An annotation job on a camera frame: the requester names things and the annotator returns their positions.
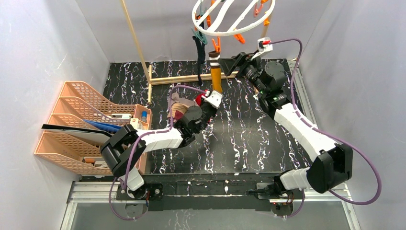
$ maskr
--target gray wall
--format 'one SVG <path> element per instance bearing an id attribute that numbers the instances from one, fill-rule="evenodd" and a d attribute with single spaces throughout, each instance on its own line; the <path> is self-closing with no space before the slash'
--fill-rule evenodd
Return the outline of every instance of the gray wall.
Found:
<path id="1" fill-rule="evenodd" d="M 34 156 L 67 80 L 101 91 L 109 62 L 74 0 L 0 4 L 0 229 L 59 229 L 76 175 Z"/>
<path id="2" fill-rule="evenodd" d="M 362 229 L 405 229 L 406 1 L 331 0 L 301 67 L 317 121 L 359 146 L 377 166 L 382 195 L 355 207 Z M 376 179 L 355 154 L 354 200 L 370 199 Z"/>
<path id="3" fill-rule="evenodd" d="M 92 31 L 110 62 L 140 61 L 121 4 L 118 0 L 77 0 Z M 146 61 L 196 60 L 192 40 L 192 8 L 197 0 L 127 0 L 127 7 Z M 298 37 L 307 43 L 328 0 L 276 1 L 268 30 L 271 40 Z M 229 9 L 220 29 L 226 29 L 247 7 L 246 0 L 236 0 Z M 212 13 L 212 21 L 217 13 Z M 250 12 L 241 25 L 253 22 Z M 222 56 L 231 57 L 241 51 L 255 51 L 262 33 L 260 25 L 243 33 L 240 44 L 233 36 L 222 38 Z M 211 38 L 206 51 L 213 50 Z M 267 58 L 293 58 L 296 46 L 283 44 Z"/>

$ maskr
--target red object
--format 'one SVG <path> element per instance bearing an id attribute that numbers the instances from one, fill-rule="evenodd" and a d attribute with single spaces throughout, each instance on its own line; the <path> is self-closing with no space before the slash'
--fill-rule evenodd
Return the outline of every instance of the red object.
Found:
<path id="1" fill-rule="evenodd" d="M 183 117 L 183 113 L 181 113 L 181 112 L 179 112 L 179 111 L 176 111 L 176 112 L 175 112 L 175 117 L 174 117 L 175 120 L 179 120 L 179 119 L 181 119 L 182 117 Z"/>
<path id="2" fill-rule="evenodd" d="M 205 95 L 205 93 L 197 95 L 195 101 L 196 103 L 200 106 L 202 104 L 202 96 Z"/>

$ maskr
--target green clothespin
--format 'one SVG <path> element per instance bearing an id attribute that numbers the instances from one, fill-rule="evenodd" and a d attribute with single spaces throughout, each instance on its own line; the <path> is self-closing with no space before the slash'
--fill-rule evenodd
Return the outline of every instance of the green clothespin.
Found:
<path id="1" fill-rule="evenodd" d="M 207 39 L 206 39 L 206 35 L 204 35 L 202 33 L 202 36 L 200 36 L 200 31 L 198 30 L 193 30 L 193 28 L 191 28 L 193 34 L 195 37 L 197 37 L 201 42 L 203 42 L 203 44 L 207 45 Z"/>
<path id="2" fill-rule="evenodd" d="M 204 12 L 202 11 L 202 3 L 200 3 L 200 16 L 202 16 Z"/>

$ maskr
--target wooden frame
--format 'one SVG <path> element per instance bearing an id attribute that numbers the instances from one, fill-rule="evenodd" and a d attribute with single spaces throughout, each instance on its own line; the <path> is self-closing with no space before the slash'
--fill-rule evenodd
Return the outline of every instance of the wooden frame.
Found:
<path id="1" fill-rule="evenodd" d="M 177 77 L 166 77 L 166 78 L 155 78 L 155 79 L 152 78 L 152 66 L 149 65 L 149 68 L 147 68 L 146 62 L 145 62 L 145 60 L 144 60 L 144 56 L 142 55 L 141 47 L 140 47 L 140 45 L 139 45 L 139 43 L 138 43 L 138 39 L 137 39 L 137 36 L 136 36 L 136 34 L 135 34 L 134 26 L 133 26 L 133 24 L 132 24 L 132 22 L 131 22 L 131 17 L 130 17 L 130 15 L 129 15 L 129 13 L 128 13 L 127 6 L 126 6 L 126 4 L 125 4 L 125 0 L 120 0 L 120 1 L 121 1 L 121 6 L 122 6 L 122 8 L 123 8 L 123 12 L 124 12 L 125 18 L 126 18 L 127 23 L 128 23 L 128 27 L 130 28 L 131 34 L 132 34 L 132 36 L 133 36 L 133 40 L 134 40 L 135 46 L 136 46 L 136 48 L 137 48 L 138 55 L 139 55 L 139 57 L 140 57 L 140 59 L 141 59 L 142 68 L 143 68 L 143 70 L 144 70 L 145 76 L 146 76 L 147 81 L 148 81 L 148 103 L 151 103 L 151 100 L 152 100 L 152 87 L 153 87 L 154 85 L 173 84 L 173 83 L 183 83 L 183 82 L 197 81 L 197 80 L 198 80 L 197 75 L 187 75 L 187 76 L 177 76 Z M 270 22 L 271 22 L 271 18 L 272 18 L 272 14 L 268 17 L 268 20 L 269 20 Z M 261 37 L 265 37 L 265 35 L 266 35 L 267 31 L 268 31 L 268 27 L 269 27 L 269 25 L 264 26 L 264 28 L 263 28 L 263 30 L 262 30 L 262 33 L 261 33 Z M 221 78 L 222 78 L 222 79 L 233 78 L 236 73 L 237 73 L 237 72 L 235 71 L 235 72 L 233 72 L 233 74 L 231 74 L 230 76 L 225 76 L 224 73 L 222 73 L 222 74 L 221 74 Z M 201 78 L 202 78 L 203 81 L 204 81 L 204 80 L 210 80 L 210 79 L 211 79 L 211 74 L 201 74 L 200 76 L 201 76 Z"/>

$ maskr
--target black marble surface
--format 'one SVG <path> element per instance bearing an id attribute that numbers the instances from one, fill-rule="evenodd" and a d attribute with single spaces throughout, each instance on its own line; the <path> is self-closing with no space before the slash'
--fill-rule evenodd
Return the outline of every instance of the black marble surface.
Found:
<path id="1" fill-rule="evenodd" d="M 285 59 L 278 59 L 290 76 Z M 192 75 L 195 61 L 151 62 L 153 78 Z M 203 65 L 203 73 L 210 66 Z M 198 87 L 197 82 L 182 83 Z M 147 104 L 148 83 L 140 63 L 112 63 L 103 95 L 117 104 L 142 104 L 152 110 L 152 128 L 165 128 L 167 97 L 174 84 L 155 85 Z M 205 81 L 202 89 L 211 89 Z M 309 157 L 282 126 L 262 112 L 254 90 L 245 79 L 222 80 L 223 104 L 217 117 L 196 141 L 182 149 L 149 153 L 150 173 L 240 173 L 275 172 L 309 166 Z M 288 78 L 284 85 L 289 92 Z M 181 97 L 194 99 L 196 92 L 180 89 Z"/>

